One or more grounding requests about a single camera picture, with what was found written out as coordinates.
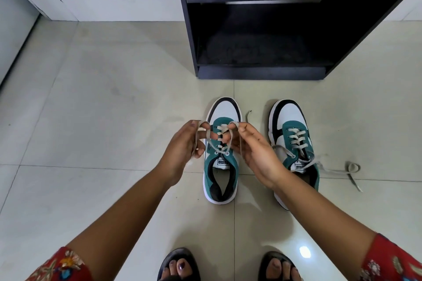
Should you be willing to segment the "person's left hand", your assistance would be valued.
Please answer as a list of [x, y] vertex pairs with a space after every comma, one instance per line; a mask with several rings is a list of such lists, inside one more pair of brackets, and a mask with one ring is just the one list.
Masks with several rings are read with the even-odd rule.
[[177, 184], [182, 177], [185, 166], [185, 128], [184, 124], [172, 137], [166, 150], [154, 169], [162, 177], [166, 188]]

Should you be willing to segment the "person's right hand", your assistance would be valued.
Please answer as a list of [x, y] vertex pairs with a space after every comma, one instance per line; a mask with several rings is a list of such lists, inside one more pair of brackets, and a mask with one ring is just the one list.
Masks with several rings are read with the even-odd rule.
[[284, 166], [276, 156], [272, 146], [266, 138], [266, 155], [258, 159], [244, 159], [246, 165], [252, 170], [256, 178], [267, 188], [276, 190], [276, 184], [283, 173], [286, 173]]

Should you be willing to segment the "grey shoelace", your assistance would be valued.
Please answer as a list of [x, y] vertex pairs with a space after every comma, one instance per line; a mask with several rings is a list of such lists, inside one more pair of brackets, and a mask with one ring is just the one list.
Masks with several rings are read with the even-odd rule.
[[[248, 115], [250, 114], [252, 112], [252, 110], [249, 110], [247, 113], [246, 113], [246, 122], [248, 122]], [[199, 128], [203, 128], [201, 125], [203, 124], [203, 123], [206, 123], [206, 124], [209, 124], [209, 122], [207, 122], [207, 121], [205, 121], [205, 120], [200, 120], [199, 122], [198, 122], [198, 129], [197, 129], [197, 132], [195, 133], [195, 140], [197, 140], [198, 139], [198, 133], [199, 133]], [[229, 122], [229, 124], [234, 124], [235, 126], [236, 126], [236, 128], [239, 128], [239, 122], [236, 122], [236, 121], [230, 121]], [[207, 143], [209, 143], [209, 145], [212, 147], [212, 149], [217, 153], [217, 154], [222, 154], [222, 155], [226, 155], [226, 156], [229, 156], [229, 150], [231, 149], [231, 146], [232, 146], [232, 142], [233, 142], [233, 138], [234, 138], [234, 136], [233, 136], [233, 131], [232, 131], [232, 129], [230, 129], [229, 128], [229, 124], [221, 124], [220, 126], [217, 126], [217, 129], [218, 130], [221, 130], [221, 132], [219, 132], [219, 133], [217, 133], [218, 135], [223, 135], [224, 133], [226, 133], [227, 131], [230, 133], [230, 136], [231, 136], [231, 139], [230, 139], [230, 141], [229, 141], [229, 143], [225, 146], [225, 147], [223, 147], [223, 146], [221, 146], [221, 145], [217, 145], [217, 147], [215, 146], [215, 145], [213, 145], [212, 144], [212, 142], [210, 141], [211, 140], [211, 130], [212, 130], [212, 126], [210, 125], [210, 129], [207, 129], [206, 130], [206, 138], [205, 138], [205, 140], [206, 140], [206, 142]], [[193, 146], [193, 152], [192, 152], [192, 156], [194, 156], [195, 155], [195, 150], [197, 149], [197, 143], [194, 143], [194, 146]], [[242, 154], [242, 141], [241, 141], [241, 139], [239, 139], [239, 146], [240, 146], [240, 155], [243, 157], [243, 154]]]
[[284, 166], [298, 175], [298, 177], [312, 186], [315, 190], [319, 189], [319, 172], [323, 171], [325, 173], [346, 175], [356, 189], [360, 193], [363, 192], [352, 177], [352, 174], [361, 170], [361, 166], [346, 161], [344, 170], [325, 168], [321, 163], [320, 158], [314, 154], [307, 130], [288, 128], [287, 143], [282, 139], [279, 144], [272, 142], [271, 145]]

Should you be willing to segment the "person's right forearm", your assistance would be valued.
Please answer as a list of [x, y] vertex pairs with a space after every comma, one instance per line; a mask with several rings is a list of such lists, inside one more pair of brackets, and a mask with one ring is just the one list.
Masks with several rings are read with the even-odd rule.
[[377, 233], [290, 171], [276, 172], [273, 190], [343, 276], [357, 281]]

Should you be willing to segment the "person's left forearm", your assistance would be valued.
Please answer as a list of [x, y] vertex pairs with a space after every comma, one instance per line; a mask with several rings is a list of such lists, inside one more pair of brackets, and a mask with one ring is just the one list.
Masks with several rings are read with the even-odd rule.
[[166, 192], [184, 168], [157, 165], [67, 246], [87, 266], [93, 281], [114, 281]]

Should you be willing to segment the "green white sneaker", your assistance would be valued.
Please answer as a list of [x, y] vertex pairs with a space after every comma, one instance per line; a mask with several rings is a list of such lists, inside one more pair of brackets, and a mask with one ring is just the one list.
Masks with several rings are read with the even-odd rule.
[[319, 169], [313, 144], [306, 119], [295, 101], [283, 99], [273, 105], [268, 137], [283, 166], [318, 191]]
[[[222, 142], [222, 135], [217, 133], [221, 130], [217, 126], [229, 124], [230, 121], [242, 122], [242, 115], [238, 103], [231, 97], [221, 97], [217, 99], [208, 115], [207, 122], [212, 126], [211, 142], [217, 147], [225, 147], [227, 144]], [[217, 154], [209, 143], [204, 140], [206, 151], [204, 153], [204, 171], [203, 171], [203, 191], [209, 202], [216, 205], [230, 203], [236, 196], [239, 177], [240, 155], [229, 150], [229, 156]], [[228, 182], [225, 188], [221, 188], [215, 177], [216, 171], [225, 171], [228, 174]]]

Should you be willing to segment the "black shelf unit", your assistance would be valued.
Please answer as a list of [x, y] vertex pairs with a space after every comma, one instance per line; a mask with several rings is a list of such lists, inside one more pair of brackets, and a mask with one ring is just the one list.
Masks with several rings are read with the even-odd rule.
[[403, 0], [181, 0], [199, 79], [323, 80]]

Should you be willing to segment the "black sandal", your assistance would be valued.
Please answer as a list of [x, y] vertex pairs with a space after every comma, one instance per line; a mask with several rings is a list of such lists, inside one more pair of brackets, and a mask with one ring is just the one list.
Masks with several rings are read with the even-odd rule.
[[[163, 268], [166, 267], [171, 260], [175, 259], [177, 261], [180, 258], [185, 258], [189, 262], [193, 270], [193, 276], [181, 281], [201, 281], [201, 276], [195, 257], [193, 256], [192, 252], [185, 247], [177, 248], [166, 256], [160, 267], [159, 274], [157, 276], [157, 281], [159, 281], [161, 277]], [[171, 278], [170, 280], [179, 281], [178, 279], [176, 279], [176, 277]]]
[[285, 256], [283, 253], [281, 252], [276, 252], [276, 251], [270, 251], [267, 252], [262, 260], [261, 260], [261, 264], [260, 264], [260, 269], [259, 269], [259, 273], [258, 273], [258, 281], [264, 281], [264, 274], [265, 274], [265, 270], [267, 268], [267, 265], [269, 263], [269, 261], [272, 258], [278, 258], [281, 261], [289, 261], [293, 266], [295, 266], [292, 262], [292, 260], [290, 260], [287, 256]]

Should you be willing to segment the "person's left foot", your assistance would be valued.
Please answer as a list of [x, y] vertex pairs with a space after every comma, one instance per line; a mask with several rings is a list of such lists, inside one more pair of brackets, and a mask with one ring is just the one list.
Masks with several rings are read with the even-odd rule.
[[173, 259], [163, 268], [159, 281], [171, 281], [170, 279], [174, 277], [181, 281], [191, 276], [193, 276], [193, 270], [185, 258], [180, 258], [177, 261]]

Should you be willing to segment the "person's foot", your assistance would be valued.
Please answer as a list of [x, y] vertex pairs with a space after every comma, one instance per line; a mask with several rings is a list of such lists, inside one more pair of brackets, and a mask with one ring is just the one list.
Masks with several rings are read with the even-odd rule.
[[264, 281], [303, 281], [298, 269], [289, 261], [272, 258], [265, 270]]
[[159, 281], [171, 281], [170, 279], [174, 277], [181, 281], [191, 276], [193, 276], [193, 270], [185, 258], [180, 258], [177, 261], [173, 259], [163, 268]]

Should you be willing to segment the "person's right foot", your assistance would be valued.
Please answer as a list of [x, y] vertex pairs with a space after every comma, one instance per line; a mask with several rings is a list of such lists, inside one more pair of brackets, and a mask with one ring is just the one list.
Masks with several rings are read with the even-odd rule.
[[303, 281], [298, 269], [289, 261], [272, 258], [265, 270], [264, 281]]

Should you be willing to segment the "red floral sleeve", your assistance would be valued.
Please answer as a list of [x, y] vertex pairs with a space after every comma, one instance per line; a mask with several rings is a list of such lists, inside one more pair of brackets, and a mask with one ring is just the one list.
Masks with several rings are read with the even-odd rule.
[[25, 281], [93, 281], [82, 258], [69, 247], [61, 247]]
[[422, 263], [377, 234], [362, 262], [359, 281], [422, 281]]

